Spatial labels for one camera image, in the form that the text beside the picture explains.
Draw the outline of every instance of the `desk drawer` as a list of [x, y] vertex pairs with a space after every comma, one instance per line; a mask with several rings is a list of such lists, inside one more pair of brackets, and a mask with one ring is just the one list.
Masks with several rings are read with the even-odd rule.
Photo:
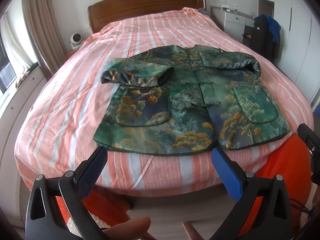
[[225, 21], [244, 25], [245, 24], [245, 17], [240, 16], [240, 15], [236, 15], [236, 14], [232, 14], [232, 13], [226, 13]]
[[254, 28], [254, 19], [246, 18], [246, 19], [245, 19], [245, 25]]

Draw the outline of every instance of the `pink striped bedsheet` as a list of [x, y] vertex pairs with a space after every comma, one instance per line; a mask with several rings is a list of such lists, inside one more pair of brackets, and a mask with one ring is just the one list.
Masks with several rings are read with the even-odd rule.
[[[272, 143], [227, 152], [244, 170], [259, 170], [300, 123], [313, 129], [311, 108], [299, 89], [268, 60], [226, 35], [209, 17], [191, 8], [135, 17], [113, 22], [90, 36], [42, 90], [15, 145], [16, 163], [27, 186], [32, 187], [37, 174], [50, 178], [74, 170], [96, 148], [93, 135], [116, 90], [116, 85], [100, 83], [110, 59], [171, 44], [201, 44], [249, 53], [260, 62], [261, 81], [289, 121], [291, 132]], [[210, 152], [181, 157], [109, 152], [97, 181], [133, 196], [176, 195], [218, 183]]]

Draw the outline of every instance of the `small fan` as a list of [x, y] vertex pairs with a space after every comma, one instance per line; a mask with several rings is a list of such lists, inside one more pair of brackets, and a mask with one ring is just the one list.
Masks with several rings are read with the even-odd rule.
[[78, 49], [81, 47], [81, 34], [80, 33], [74, 33], [70, 38], [70, 44], [72, 49]]

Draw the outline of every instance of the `floor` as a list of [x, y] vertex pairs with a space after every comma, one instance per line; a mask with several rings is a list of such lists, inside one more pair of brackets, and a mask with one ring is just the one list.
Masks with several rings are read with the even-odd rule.
[[181, 225], [184, 221], [191, 221], [204, 239], [210, 239], [236, 203], [223, 185], [178, 196], [133, 197], [131, 200], [135, 207], [129, 216], [150, 216], [148, 232], [158, 240], [188, 239]]

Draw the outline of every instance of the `metal screw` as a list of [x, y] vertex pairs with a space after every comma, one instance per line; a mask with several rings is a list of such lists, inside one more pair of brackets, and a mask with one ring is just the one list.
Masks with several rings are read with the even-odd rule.
[[36, 180], [41, 180], [43, 179], [43, 175], [42, 174], [39, 174], [38, 176], [36, 176]]
[[277, 175], [276, 175], [276, 179], [277, 179], [277, 180], [283, 180], [283, 177], [282, 177], [280, 174], [277, 174]]
[[66, 176], [67, 178], [71, 177], [73, 175], [73, 171], [67, 171], [64, 176]]
[[252, 171], [246, 171], [245, 172], [245, 175], [248, 177], [248, 178], [252, 178], [254, 176], [253, 172]]

